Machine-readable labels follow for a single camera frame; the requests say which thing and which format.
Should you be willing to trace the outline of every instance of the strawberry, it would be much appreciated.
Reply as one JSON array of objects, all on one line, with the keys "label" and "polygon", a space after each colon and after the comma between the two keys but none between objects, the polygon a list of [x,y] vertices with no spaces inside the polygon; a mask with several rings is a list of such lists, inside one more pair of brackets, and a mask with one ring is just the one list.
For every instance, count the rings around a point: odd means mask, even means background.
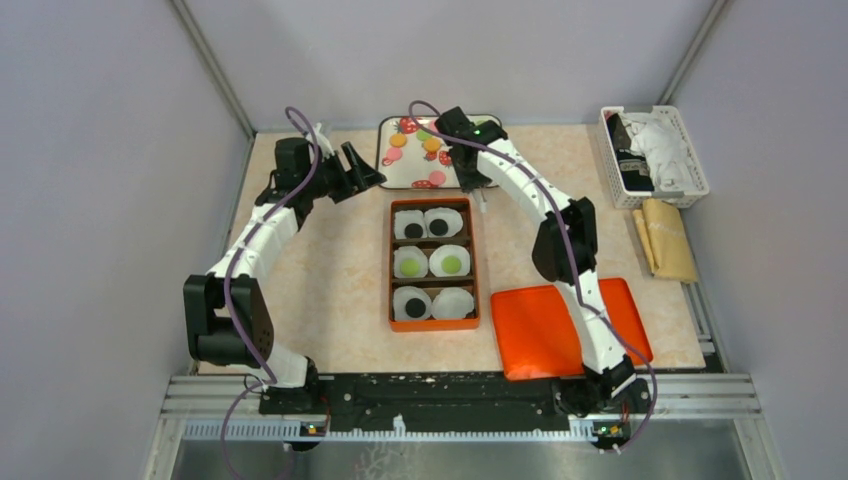
[{"label": "strawberry", "polygon": [[436,185],[430,183],[430,180],[416,180],[412,182],[412,188],[436,188]]},{"label": "strawberry", "polygon": [[446,167],[452,166],[451,160],[450,160],[450,155],[448,155],[448,152],[445,152],[444,150],[439,152],[439,163],[441,163],[442,165],[444,165]]},{"label": "strawberry", "polygon": [[398,120],[398,123],[395,125],[395,130],[398,133],[405,133],[409,135],[410,133],[415,133],[418,131],[418,125],[412,121],[410,117],[403,117]]}]

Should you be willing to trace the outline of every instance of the table surface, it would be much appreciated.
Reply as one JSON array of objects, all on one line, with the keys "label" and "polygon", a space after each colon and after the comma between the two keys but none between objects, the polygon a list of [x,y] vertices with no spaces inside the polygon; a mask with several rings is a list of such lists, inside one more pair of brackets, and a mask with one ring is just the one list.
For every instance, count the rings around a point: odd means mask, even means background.
[{"label": "table surface", "polygon": [[[593,125],[507,127],[510,139],[537,170],[574,198],[595,204],[598,274],[623,277],[633,293],[659,368],[703,367],[692,318],[678,282],[654,279],[630,211],[613,207]],[[232,238],[244,228],[253,201],[274,168],[275,142],[259,134],[248,165]],[[368,162],[377,131],[339,131]],[[462,196],[458,190],[368,192],[334,205],[316,202],[301,231],[277,259],[262,292],[278,342],[312,358],[321,372],[491,371],[501,362],[489,308],[492,293],[545,284],[530,259],[536,237],[518,205],[487,189],[488,213],[473,212],[482,316],[470,331],[395,333],[388,325],[388,225],[392,201]],[[220,372],[204,364],[200,372]]]}]

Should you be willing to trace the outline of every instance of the white basket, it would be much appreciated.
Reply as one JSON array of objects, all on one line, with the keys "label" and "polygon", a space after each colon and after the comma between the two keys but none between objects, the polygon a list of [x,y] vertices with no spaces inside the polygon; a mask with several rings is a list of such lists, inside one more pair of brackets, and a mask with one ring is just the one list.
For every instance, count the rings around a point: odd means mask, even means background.
[{"label": "white basket", "polygon": [[662,115],[668,118],[672,125],[677,128],[683,141],[686,142],[686,149],[689,153],[689,158],[695,165],[694,171],[690,168],[692,181],[695,183],[697,190],[686,190],[682,192],[633,192],[624,188],[624,181],[621,178],[621,171],[618,169],[618,162],[615,159],[615,151],[612,148],[612,139],[607,130],[606,119],[612,114],[621,112],[647,112],[647,108],[631,109],[624,107],[604,107],[601,109],[601,116],[598,122],[598,146],[601,150],[601,155],[604,156],[604,167],[607,170],[607,178],[609,179],[610,189],[612,190],[612,198],[615,202],[615,208],[639,208],[642,202],[648,198],[659,198],[666,203],[670,203],[677,208],[691,207],[699,198],[710,193],[710,187],[707,185],[707,179],[704,177],[704,169],[701,168],[701,162],[698,156],[695,155],[695,149],[692,147],[692,142],[689,141],[689,134],[686,133],[686,127],[683,126],[683,119],[680,118],[680,112],[674,107],[669,106],[654,106],[651,113]]}]

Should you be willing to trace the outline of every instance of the white cloth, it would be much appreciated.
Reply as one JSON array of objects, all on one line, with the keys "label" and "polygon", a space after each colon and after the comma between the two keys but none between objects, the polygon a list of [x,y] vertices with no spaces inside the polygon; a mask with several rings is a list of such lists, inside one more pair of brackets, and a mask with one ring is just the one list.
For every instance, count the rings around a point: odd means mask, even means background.
[{"label": "white cloth", "polygon": [[645,157],[657,190],[697,190],[690,171],[695,165],[686,142],[667,118],[652,113],[619,115],[630,135],[630,153]]}]

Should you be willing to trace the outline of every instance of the black disc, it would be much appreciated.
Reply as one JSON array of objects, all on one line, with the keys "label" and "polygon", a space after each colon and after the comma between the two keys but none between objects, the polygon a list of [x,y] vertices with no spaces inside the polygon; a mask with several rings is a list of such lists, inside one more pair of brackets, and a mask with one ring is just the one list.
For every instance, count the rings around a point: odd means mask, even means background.
[{"label": "black disc", "polygon": [[424,305],[424,300],[413,298],[406,302],[406,314],[412,318],[421,318],[427,311],[427,305]]},{"label": "black disc", "polygon": [[406,238],[421,238],[424,236],[424,229],[417,223],[410,223],[403,229],[403,234]]},{"label": "black disc", "polygon": [[448,233],[448,222],[442,220],[441,218],[437,218],[430,222],[430,232],[433,235],[442,236]]}]

